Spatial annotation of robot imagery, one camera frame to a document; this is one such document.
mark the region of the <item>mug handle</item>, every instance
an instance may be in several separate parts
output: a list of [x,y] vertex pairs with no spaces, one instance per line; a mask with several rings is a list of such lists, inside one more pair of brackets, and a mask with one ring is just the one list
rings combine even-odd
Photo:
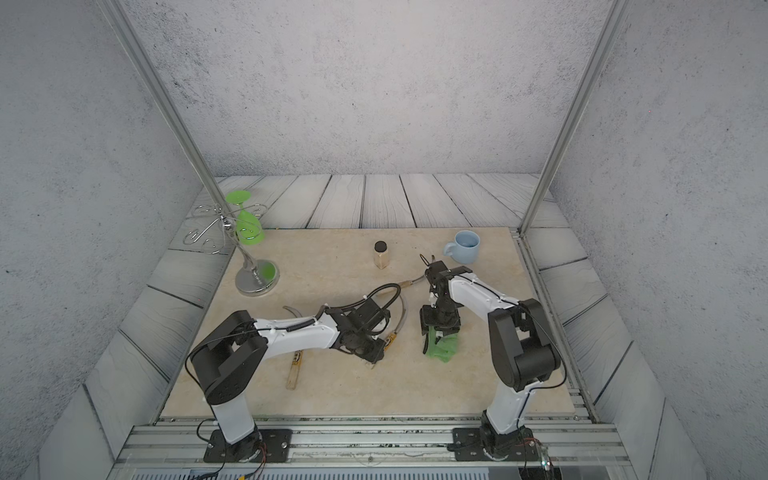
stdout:
[[445,244],[445,246],[442,248],[442,254],[444,257],[451,257],[453,253],[451,250],[453,250],[453,247],[456,247],[456,243],[454,242],[448,242]]

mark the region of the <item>metal pole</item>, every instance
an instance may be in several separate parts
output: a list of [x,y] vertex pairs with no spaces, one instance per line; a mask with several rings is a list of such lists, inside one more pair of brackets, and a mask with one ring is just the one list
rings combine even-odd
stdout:
[[214,199],[214,203],[218,204],[225,214],[230,213],[230,207],[224,200],[224,195],[221,193],[216,179],[208,170],[208,166],[205,164],[205,160],[203,160],[203,155],[197,149],[197,145],[192,140],[187,126],[184,125],[184,121],[181,120],[181,116],[171,101],[170,95],[165,90],[160,76],[149,61],[147,52],[142,47],[133,27],[131,27],[131,23],[128,21],[128,17],[125,15],[119,0],[99,0],[99,5],[107,21],[112,26],[114,33],[118,36],[118,40],[123,45],[125,53],[133,62],[134,67],[136,67],[139,75],[141,75],[150,93],[152,93],[152,97],[157,107],[160,108],[160,112],[168,123],[168,127],[174,132],[176,139],[179,140],[181,148],[184,149],[184,153],[192,164],[192,168],[197,172],[197,176],[200,177],[200,181],[203,182],[211,198]]
[[547,190],[549,190],[549,186],[554,179],[554,175],[557,173],[560,163],[563,161],[571,137],[573,137],[578,122],[584,114],[584,109],[587,107],[592,88],[594,88],[594,85],[600,77],[600,73],[605,66],[605,61],[611,53],[611,48],[618,36],[619,28],[627,17],[629,4],[630,0],[614,0],[614,4],[608,12],[608,17],[605,19],[603,30],[600,33],[600,37],[598,37],[598,44],[595,45],[592,56],[589,58],[587,68],[584,70],[584,76],[581,78],[579,88],[571,102],[571,108],[568,110],[568,115],[565,117],[558,138],[554,142],[552,152],[550,152],[549,158],[544,164],[544,168],[541,170],[541,176],[539,177],[538,184],[533,192],[531,203],[528,204],[528,209],[523,216],[523,221],[518,229],[521,237],[524,237],[528,232],[528,229],[531,228],[531,224],[536,218],[538,207],[544,200]]

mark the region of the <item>wooden stick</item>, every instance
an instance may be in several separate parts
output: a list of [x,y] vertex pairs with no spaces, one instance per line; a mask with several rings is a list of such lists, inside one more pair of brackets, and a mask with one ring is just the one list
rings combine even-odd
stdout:
[[[300,318],[301,312],[291,306],[283,306],[285,310],[288,310],[296,318]],[[288,390],[295,390],[296,384],[299,382],[299,369],[301,368],[301,356],[303,350],[298,350],[293,353],[293,361],[290,363],[290,371],[288,372],[288,380],[286,381],[286,388]]]
[[299,382],[302,352],[303,350],[298,350],[293,353],[293,361],[290,364],[290,372],[288,372],[288,380],[286,381],[286,388],[288,390],[295,390],[296,384]]

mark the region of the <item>black mounting plate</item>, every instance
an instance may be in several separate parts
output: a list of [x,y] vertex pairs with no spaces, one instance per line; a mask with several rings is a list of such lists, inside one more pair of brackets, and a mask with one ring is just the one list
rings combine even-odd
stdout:
[[530,445],[530,442],[508,447],[509,455],[503,460],[488,457],[480,441],[480,429],[453,429],[453,445],[449,450],[453,451],[457,462],[488,462],[490,460],[523,462],[527,460],[528,464],[534,467],[540,461],[536,445]]
[[[288,460],[288,451],[290,450],[290,440],[293,431],[290,429],[260,429],[259,432],[261,432],[261,439],[266,446],[266,462],[285,463]],[[216,429],[210,435],[208,445],[205,455],[203,455],[203,462],[242,462],[244,458],[249,458],[255,453],[255,456],[248,460],[248,462],[261,463],[261,454],[258,453],[258,440],[256,436],[246,437],[235,445],[229,445],[224,439],[224,434],[221,430]]]

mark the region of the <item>wooden handle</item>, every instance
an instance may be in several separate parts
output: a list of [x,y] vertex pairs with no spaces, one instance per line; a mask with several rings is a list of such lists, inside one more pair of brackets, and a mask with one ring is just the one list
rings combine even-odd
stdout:
[[288,380],[286,381],[286,388],[288,390],[295,390],[296,384],[299,382],[302,352],[303,350],[299,350],[293,353],[293,361],[290,363],[290,372],[288,372]]

